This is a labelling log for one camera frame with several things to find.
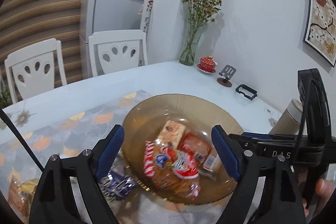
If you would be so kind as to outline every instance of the flower painting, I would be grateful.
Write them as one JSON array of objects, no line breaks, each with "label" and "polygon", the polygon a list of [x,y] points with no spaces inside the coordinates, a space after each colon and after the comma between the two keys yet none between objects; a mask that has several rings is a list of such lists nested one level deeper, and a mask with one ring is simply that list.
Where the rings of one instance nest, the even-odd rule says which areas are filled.
[{"label": "flower painting", "polygon": [[336,62],[336,9],[331,0],[310,0],[305,42],[334,67]]}]

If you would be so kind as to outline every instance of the red tea cup with lid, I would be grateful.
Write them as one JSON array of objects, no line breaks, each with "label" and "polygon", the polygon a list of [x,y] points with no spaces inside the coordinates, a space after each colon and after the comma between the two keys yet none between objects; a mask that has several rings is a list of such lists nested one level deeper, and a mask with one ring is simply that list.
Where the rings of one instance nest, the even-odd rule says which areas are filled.
[{"label": "red tea cup with lid", "polygon": [[214,60],[212,60],[212,56],[201,57],[199,60],[201,62],[198,65],[199,69],[204,70],[204,71],[209,72],[209,73],[216,72],[215,71],[215,67],[217,66],[217,62],[215,62]]}]

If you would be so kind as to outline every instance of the human hand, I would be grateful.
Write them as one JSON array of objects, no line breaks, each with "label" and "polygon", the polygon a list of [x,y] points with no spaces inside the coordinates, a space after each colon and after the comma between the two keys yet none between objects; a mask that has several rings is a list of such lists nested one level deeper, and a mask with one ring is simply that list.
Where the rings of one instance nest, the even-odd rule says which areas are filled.
[{"label": "human hand", "polygon": [[[334,184],[328,180],[319,179],[316,182],[315,192],[317,195],[320,196],[320,201],[318,205],[316,206],[313,217],[318,215],[322,211],[324,206],[327,204],[329,198],[333,194],[334,189],[335,189]],[[303,202],[304,214],[307,217],[309,215],[309,210],[306,209],[307,201],[303,199],[302,202]]]}]

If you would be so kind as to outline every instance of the beige water bottle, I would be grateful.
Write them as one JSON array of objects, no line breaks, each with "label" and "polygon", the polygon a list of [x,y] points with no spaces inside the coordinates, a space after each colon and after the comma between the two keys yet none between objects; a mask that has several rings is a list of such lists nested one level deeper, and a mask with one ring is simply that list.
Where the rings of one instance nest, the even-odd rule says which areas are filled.
[{"label": "beige water bottle", "polygon": [[269,134],[294,135],[299,131],[302,116],[302,104],[292,99]]}]

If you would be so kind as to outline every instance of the glass vase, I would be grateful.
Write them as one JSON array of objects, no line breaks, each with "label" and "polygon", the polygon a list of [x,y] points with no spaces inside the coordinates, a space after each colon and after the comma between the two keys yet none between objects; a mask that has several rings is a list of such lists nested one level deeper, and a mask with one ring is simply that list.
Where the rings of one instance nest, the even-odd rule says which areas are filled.
[{"label": "glass vase", "polygon": [[180,63],[188,66],[192,66],[195,61],[195,53],[197,45],[202,36],[204,27],[193,28],[192,22],[188,22],[187,37],[184,43],[182,43]]}]

